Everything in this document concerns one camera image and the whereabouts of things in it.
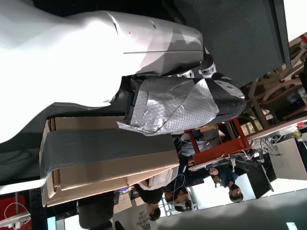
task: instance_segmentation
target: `cardboard box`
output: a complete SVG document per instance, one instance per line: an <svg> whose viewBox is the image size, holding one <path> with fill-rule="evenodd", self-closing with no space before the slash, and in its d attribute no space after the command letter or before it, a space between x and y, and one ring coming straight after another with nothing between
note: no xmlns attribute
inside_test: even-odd
<svg viewBox="0 0 307 230"><path fill-rule="evenodd" d="M52 118L46 123L40 159L48 132L118 129L116 122L120 119L122 117ZM163 141L172 142L172 138L169 135ZM119 145L120 140L114 140L114 144ZM42 188L43 206L49 207L131 186L178 165L174 146L164 152L56 169L49 174Z"/></svg>

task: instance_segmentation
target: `white cable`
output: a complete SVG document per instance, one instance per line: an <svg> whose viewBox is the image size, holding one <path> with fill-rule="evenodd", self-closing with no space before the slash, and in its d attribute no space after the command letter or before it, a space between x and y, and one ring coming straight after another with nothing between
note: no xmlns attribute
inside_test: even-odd
<svg viewBox="0 0 307 230"><path fill-rule="evenodd" d="M179 186L179 187L176 189L176 182L177 182L178 176L183 176L183 183L182 183L181 186ZM184 185L185 185L185 182L186 182L186 177L185 177L185 175L183 175L183 174L178 174L177 177L176 177L176 180L175 180L174 191L172 192L172 193L173 193L173 202L175 202L175 191L177 191L177 190L180 189L182 186L184 186Z"/></svg>
<svg viewBox="0 0 307 230"><path fill-rule="evenodd" d="M248 157L248 155L246 154L246 152L245 152L243 149L242 149L242 151L244 152L244 154L245 154L245 156L247 157L247 159L250 160L251 158Z"/></svg>
<svg viewBox="0 0 307 230"><path fill-rule="evenodd" d="M25 208L25 210L27 211L27 213L30 214L30 212L26 209L26 207L25 207L24 205L22 205L22 204L20 204L20 203L18 203L18 202L13 202L13 203L9 204L9 205L6 207L6 209L4 210L4 217L6 218L7 221L10 221L10 219L8 219L8 218L6 217L6 210L7 210L11 205L13 205L13 204L19 204L19 205L21 205L22 207ZM22 225L27 224L30 220L31 220L31 218L29 218L25 223L22 223Z"/></svg>
<svg viewBox="0 0 307 230"><path fill-rule="evenodd" d="M231 124L231 127L232 127L232 129L234 130L235 134L239 137L240 135L238 135L238 133L236 133L235 128L234 128L234 126L233 126L233 124L232 124L232 121L230 122L230 124Z"/></svg>

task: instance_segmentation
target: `person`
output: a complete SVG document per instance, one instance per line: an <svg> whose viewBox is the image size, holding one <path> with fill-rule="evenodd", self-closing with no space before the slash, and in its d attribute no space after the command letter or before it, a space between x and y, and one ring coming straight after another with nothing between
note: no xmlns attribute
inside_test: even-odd
<svg viewBox="0 0 307 230"><path fill-rule="evenodd" d="M79 199L77 209L81 228L90 230L112 229L110 220L113 217L114 192Z"/></svg>
<svg viewBox="0 0 307 230"><path fill-rule="evenodd" d="M141 199L147 204L147 214L149 215L150 220L156 221L159 219L161 216L159 202L162 199L162 188L143 190L139 184L135 184L134 188L139 193Z"/></svg>
<svg viewBox="0 0 307 230"><path fill-rule="evenodd" d="M213 181L215 184L220 184L224 188L229 188L229 198L234 203L240 203L243 200L243 194L238 185L235 184L235 180L238 175L232 172L228 166L219 166L216 169L211 169L213 173Z"/></svg>

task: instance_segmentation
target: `black fabric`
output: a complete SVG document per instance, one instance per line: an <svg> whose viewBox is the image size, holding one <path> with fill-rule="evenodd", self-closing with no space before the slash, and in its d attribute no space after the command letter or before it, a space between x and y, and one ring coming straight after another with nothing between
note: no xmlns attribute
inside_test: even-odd
<svg viewBox="0 0 307 230"><path fill-rule="evenodd" d="M125 228L121 225L119 221L115 222L115 229L116 230L125 230Z"/></svg>
<svg viewBox="0 0 307 230"><path fill-rule="evenodd" d="M206 79L210 93L212 94L212 97L219 108L217 115L230 115L237 114L238 112L241 113L246 106L246 101L230 95L215 82L216 80L219 80L236 86L232 80L224 79L222 77L224 77L223 74L215 73L212 75L212 78Z"/></svg>
<svg viewBox="0 0 307 230"><path fill-rule="evenodd" d="M53 131L46 137L40 165L41 178L47 178L55 169L174 149L170 134L146 137L122 129Z"/></svg>
<svg viewBox="0 0 307 230"><path fill-rule="evenodd" d="M99 225L93 229L90 230L112 230L112 222L109 220L105 223L103 223L102 225Z"/></svg>
<svg viewBox="0 0 307 230"><path fill-rule="evenodd" d="M102 227L108 229L106 223L113 217L113 209L114 192L80 199L78 200L79 224L83 229L104 229Z"/></svg>
<svg viewBox="0 0 307 230"><path fill-rule="evenodd" d="M158 204L162 199L162 188L155 190L143 190L138 184L135 184L134 187L142 200L147 204Z"/></svg>

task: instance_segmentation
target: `wire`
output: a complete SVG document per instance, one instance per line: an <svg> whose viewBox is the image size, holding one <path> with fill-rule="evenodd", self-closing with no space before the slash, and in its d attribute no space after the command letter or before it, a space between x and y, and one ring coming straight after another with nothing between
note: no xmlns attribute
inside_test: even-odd
<svg viewBox="0 0 307 230"><path fill-rule="evenodd" d="M248 157L248 155L246 154L246 152L245 152L243 149L242 149L242 151L244 152L246 158L247 158L248 160L250 160L251 158Z"/></svg>
<svg viewBox="0 0 307 230"><path fill-rule="evenodd" d="M232 122L233 122L233 121L231 121L231 122L230 122L231 127L232 127L232 129L234 130L234 132L235 132L235 134L237 135L237 137L239 137L238 133L236 133L236 130L235 130L235 128L234 128L234 126L233 126Z"/></svg>
<svg viewBox="0 0 307 230"><path fill-rule="evenodd" d="M11 205L13 205L13 204L19 204L19 205L21 205L22 207L24 207L24 209L27 211L27 213L30 214L30 212L26 209L26 207L25 207L24 205L22 205L22 204L20 204L20 203L18 203L18 202L13 202L13 203L9 204L9 205L6 207L6 209L4 210L4 217L6 218L7 221L10 221L10 219L6 217L6 210L7 210ZM21 222L21 224L22 224L22 225L27 224L30 220L31 220L31 218L28 218L28 220L26 220L25 222Z"/></svg>

